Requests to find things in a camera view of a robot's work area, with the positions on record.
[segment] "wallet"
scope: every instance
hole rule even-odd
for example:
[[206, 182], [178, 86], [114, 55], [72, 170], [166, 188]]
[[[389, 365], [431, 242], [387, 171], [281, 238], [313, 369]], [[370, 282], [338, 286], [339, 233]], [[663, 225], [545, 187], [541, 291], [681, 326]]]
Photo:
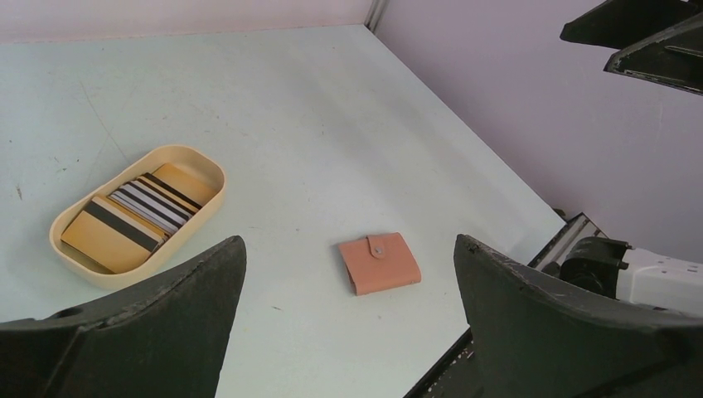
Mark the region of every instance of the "wallet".
[[369, 235], [338, 246], [357, 296], [417, 284], [417, 261], [400, 233]]

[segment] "beige tray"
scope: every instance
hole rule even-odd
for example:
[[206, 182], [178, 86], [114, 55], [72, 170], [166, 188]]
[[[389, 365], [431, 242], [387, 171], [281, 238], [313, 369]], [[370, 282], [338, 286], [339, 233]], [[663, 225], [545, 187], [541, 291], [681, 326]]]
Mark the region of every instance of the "beige tray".
[[[61, 234], [78, 216], [85, 204], [96, 194], [109, 195], [127, 181], [153, 172], [164, 163], [173, 163], [181, 170], [200, 178], [217, 191], [185, 225], [138, 268], [122, 274], [112, 274], [106, 268], [61, 241]], [[89, 282], [103, 289], [121, 289], [151, 276], [167, 261], [183, 243], [220, 209], [225, 200], [226, 178], [222, 168], [202, 153], [182, 145], [167, 145], [154, 149], [117, 177], [92, 191], [73, 206], [62, 212], [51, 224], [49, 241], [51, 247], [64, 260], [65, 266]]]

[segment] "black stripe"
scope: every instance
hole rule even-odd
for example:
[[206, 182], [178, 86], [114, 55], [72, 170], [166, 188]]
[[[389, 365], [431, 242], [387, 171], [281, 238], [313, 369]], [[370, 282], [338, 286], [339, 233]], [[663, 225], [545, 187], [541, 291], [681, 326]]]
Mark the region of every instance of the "black stripe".
[[158, 188], [156, 188], [154, 185], [152, 185], [151, 182], [146, 181], [146, 180], [141, 180], [141, 179], [137, 179], [137, 180], [135, 180], [135, 181], [141, 182], [143, 185], [147, 186], [149, 189], [151, 189], [152, 191], [156, 192], [156, 193], [157, 193], [160, 197], [162, 197], [163, 199], [166, 199], [167, 201], [169, 201], [169, 202], [172, 203], [173, 205], [178, 206], [181, 210], [187, 212], [187, 214], [189, 214], [189, 215], [191, 215], [191, 216], [194, 216], [194, 215], [196, 214], [193, 210], [189, 209], [188, 207], [185, 207], [182, 203], [180, 203], [180, 202], [177, 201], [176, 199], [173, 199], [172, 197], [170, 197], [170, 196], [168, 196], [168, 195], [164, 195], [163, 192], [160, 192], [160, 191], [158, 190]]
[[190, 197], [187, 197], [171, 187], [170, 185], [166, 184], [165, 182], [159, 180], [155, 176], [153, 176], [150, 172], [144, 173], [144, 176], [148, 178], [149, 181], [155, 183], [156, 185], [160, 186], [161, 188], [169, 191], [173, 195], [176, 195], [177, 197], [180, 197], [183, 201], [187, 202], [189, 205], [195, 207], [196, 209], [200, 210], [202, 206], [198, 205], [197, 202], [193, 201]]
[[119, 192], [119, 193], [125, 195], [126, 197], [128, 197], [129, 199], [132, 199], [133, 201], [137, 202], [139, 205], [141, 205], [145, 209], [149, 210], [154, 215], [161, 217], [162, 220], [166, 221], [167, 223], [171, 224], [172, 226], [175, 226], [176, 229], [181, 228], [181, 224], [178, 224], [178, 221], [173, 220], [171, 217], [156, 210], [155, 208], [150, 206], [147, 202], [145, 202], [145, 201], [139, 199], [138, 197], [136, 197], [135, 195], [132, 195], [131, 193], [129, 193], [126, 189], [120, 188], [117, 190], [117, 192]]
[[130, 200], [128, 197], [123, 197], [122, 193], [113, 192], [110, 194], [109, 197], [120, 205], [129, 209], [129, 211], [139, 216], [139, 218], [142, 218], [143, 220], [154, 224], [156, 227], [158, 227], [159, 230], [165, 232], [167, 235], [173, 235], [173, 232], [171, 232], [171, 228], [169, 227], [168, 223], [164, 222], [163, 220], [160, 220], [154, 214], [151, 214], [146, 210], [138, 209], [136, 203], [134, 203], [134, 201]]
[[119, 232], [121, 235], [124, 235], [125, 237], [129, 238], [132, 242], [142, 246], [146, 250], [149, 250], [149, 253], [153, 252], [158, 247], [158, 241], [152, 239], [151, 237], [149, 237], [149, 235], [131, 226], [127, 221], [122, 220], [121, 218], [112, 214], [108, 210], [105, 210], [102, 206], [98, 205], [94, 201], [89, 202], [83, 210], [91, 216], [102, 221], [103, 224]]
[[171, 206], [170, 204], [164, 202], [161, 198], [152, 195], [152, 194], [149, 193], [147, 190], [141, 188], [139, 185], [135, 184], [134, 182], [128, 182], [127, 185], [129, 185], [130, 187], [132, 187], [132, 188], [136, 189], [137, 191], [143, 193], [144, 195], [146, 195], [147, 197], [149, 197], [150, 199], [152, 199], [153, 201], [155, 201], [155, 202], [158, 203], [159, 205], [166, 207], [166, 208], [167, 208], [168, 210], [170, 210], [170, 211], [173, 211], [174, 213], [176, 213], [177, 215], [179, 215], [180, 217], [182, 217], [183, 220], [188, 221], [188, 219], [191, 218], [189, 214], [183, 213], [182, 211], [173, 208], [173, 206]]

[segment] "white robot part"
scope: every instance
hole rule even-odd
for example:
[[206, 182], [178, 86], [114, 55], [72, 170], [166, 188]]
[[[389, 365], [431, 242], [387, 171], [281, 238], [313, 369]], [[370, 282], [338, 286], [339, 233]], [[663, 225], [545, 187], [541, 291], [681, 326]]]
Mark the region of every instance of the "white robot part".
[[703, 265], [644, 249], [627, 250], [623, 262], [616, 299], [703, 317]]

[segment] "wallet flap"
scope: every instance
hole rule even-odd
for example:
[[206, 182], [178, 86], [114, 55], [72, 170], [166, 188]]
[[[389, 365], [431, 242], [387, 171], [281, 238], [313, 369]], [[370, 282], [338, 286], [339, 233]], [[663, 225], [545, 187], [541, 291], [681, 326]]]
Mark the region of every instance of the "wallet flap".
[[378, 260], [385, 258], [386, 247], [383, 242], [383, 235], [369, 235], [366, 237], [369, 241], [369, 250], [371, 255]]

